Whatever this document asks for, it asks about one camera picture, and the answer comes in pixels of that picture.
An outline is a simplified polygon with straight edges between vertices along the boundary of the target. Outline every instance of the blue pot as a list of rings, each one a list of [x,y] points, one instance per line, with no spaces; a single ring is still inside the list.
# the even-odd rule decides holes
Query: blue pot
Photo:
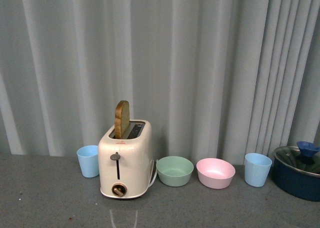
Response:
[[[278,147],[274,150],[271,177],[285,192],[304,200],[320,202],[320,152],[307,157],[301,154],[298,147]]]

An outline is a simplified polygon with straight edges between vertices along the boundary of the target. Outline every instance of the pot lid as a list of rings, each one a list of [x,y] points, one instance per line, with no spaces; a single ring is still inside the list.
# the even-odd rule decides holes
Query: pot lid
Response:
[[[309,157],[303,155],[298,147],[281,146],[274,150],[274,158],[298,172],[320,177],[320,152]]]

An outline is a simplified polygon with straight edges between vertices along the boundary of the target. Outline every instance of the bread slice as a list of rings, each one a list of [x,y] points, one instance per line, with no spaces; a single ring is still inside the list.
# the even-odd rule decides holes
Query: bread slice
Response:
[[[129,102],[121,100],[115,108],[114,135],[116,139],[122,139],[130,125]]]

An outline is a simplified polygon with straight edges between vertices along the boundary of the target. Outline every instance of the plastic cup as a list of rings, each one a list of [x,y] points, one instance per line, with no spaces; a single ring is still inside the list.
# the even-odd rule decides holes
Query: plastic cup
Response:
[[[92,178],[99,175],[98,146],[87,145],[81,147],[76,152],[81,168],[82,175]]]
[[[248,153],[244,159],[244,179],[250,186],[263,187],[268,177],[272,160],[259,153]]]

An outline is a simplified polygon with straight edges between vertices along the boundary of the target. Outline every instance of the plastic bowl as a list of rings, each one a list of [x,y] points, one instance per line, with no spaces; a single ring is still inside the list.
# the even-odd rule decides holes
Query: plastic bowl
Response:
[[[200,182],[212,189],[228,187],[236,173],[232,164],[217,158],[199,160],[196,168]]]
[[[166,156],[157,161],[156,170],[162,183],[170,187],[181,187],[189,182],[194,165],[180,156]]]

